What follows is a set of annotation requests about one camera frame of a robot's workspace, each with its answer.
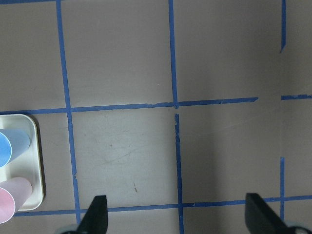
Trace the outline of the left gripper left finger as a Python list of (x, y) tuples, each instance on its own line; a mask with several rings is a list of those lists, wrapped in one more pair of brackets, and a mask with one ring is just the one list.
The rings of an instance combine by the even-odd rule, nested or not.
[(105, 234), (108, 230), (107, 197), (94, 197), (84, 218), (77, 228), (78, 234)]

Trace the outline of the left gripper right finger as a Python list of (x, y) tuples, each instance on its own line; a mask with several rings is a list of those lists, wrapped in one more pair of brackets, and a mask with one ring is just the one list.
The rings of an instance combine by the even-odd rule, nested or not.
[(251, 234), (292, 234), (289, 228), (257, 193), (246, 193), (245, 224)]

